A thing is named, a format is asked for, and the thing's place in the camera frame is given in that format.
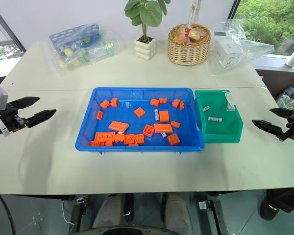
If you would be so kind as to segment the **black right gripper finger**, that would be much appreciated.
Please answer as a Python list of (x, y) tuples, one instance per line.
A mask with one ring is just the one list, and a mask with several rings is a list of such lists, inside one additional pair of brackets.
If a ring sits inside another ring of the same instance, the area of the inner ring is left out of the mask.
[(285, 118), (285, 119), (293, 118), (293, 110), (289, 110), (285, 108), (272, 108), (270, 109), (270, 111), (276, 114), (277, 116)]
[(281, 141), (283, 140), (281, 136), (284, 133), (283, 133), (281, 127), (272, 125), (270, 122), (267, 122), (267, 121), (264, 121), (264, 120), (252, 120), (252, 123), (257, 128), (276, 136)]

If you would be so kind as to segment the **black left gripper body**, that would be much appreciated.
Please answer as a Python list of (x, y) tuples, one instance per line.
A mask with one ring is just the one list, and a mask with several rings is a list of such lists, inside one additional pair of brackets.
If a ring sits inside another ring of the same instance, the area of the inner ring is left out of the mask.
[(26, 108), (27, 105), (21, 103), (7, 103), (4, 110), (0, 110), (0, 119), (9, 132), (17, 132), (26, 127), (25, 120), (18, 116), (18, 110)]

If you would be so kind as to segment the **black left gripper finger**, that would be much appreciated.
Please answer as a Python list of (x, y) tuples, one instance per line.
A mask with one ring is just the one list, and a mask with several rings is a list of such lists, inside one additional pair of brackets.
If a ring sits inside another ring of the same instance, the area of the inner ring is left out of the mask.
[(14, 101), (11, 101), (7, 103), (7, 109), (8, 110), (19, 110), (19, 109), (24, 109), (27, 108), (34, 103), (36, 103), (38, 100), (40, 100), (39, 97), (34, 97), (34, 96), (26, 96)]
[(36, 113), (34, 116), (29, 118), (24, 118), (24, 122), (27, 128), (34, 127), (44, 121), (50, 119), (56, 113), (56, 109), (43, 110), (39, 113)]

